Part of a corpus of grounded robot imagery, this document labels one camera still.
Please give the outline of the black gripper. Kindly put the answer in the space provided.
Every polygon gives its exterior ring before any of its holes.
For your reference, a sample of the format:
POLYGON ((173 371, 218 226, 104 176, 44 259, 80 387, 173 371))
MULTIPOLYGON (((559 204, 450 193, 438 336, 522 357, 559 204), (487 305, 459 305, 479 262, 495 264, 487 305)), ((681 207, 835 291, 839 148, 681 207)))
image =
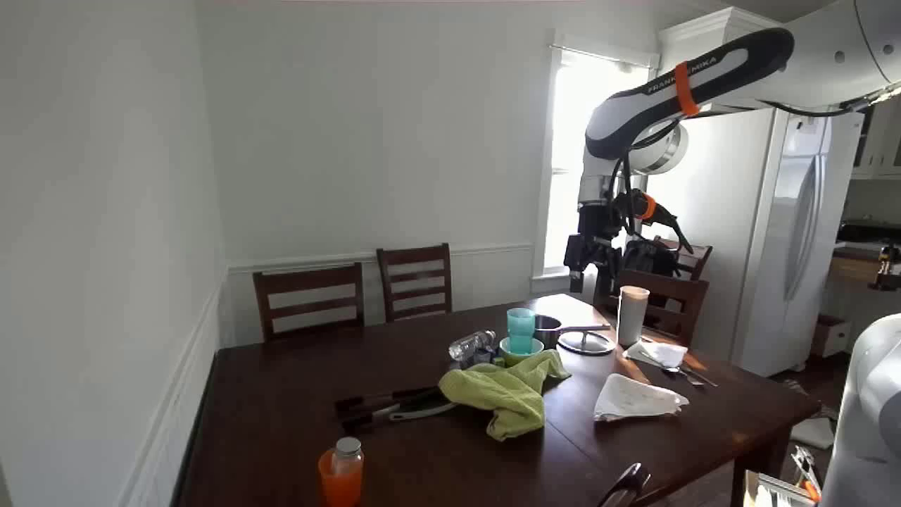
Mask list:
POLYGON ((612 204, 584 204, 578 210, 578 231, 567 241, 563 264, 584 274, 588 264, 614 269, 612 241, 619 233, 622 217, 612 204))

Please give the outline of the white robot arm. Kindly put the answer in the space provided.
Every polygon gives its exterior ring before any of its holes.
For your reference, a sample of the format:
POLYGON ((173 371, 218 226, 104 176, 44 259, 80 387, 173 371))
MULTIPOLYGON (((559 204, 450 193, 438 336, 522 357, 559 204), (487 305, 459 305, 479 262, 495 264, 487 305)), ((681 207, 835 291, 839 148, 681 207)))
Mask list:
POLYGON ((578 231, 567 241, 571 274, 609 256, 622 231, 631 156, 663 145, 705 112, 778 107, 830 119, 884 102, 901 84, 901 0, 830 0, 783 26, 766 26, 681 60, 646 84, 604 100, 584 129, 578 231))

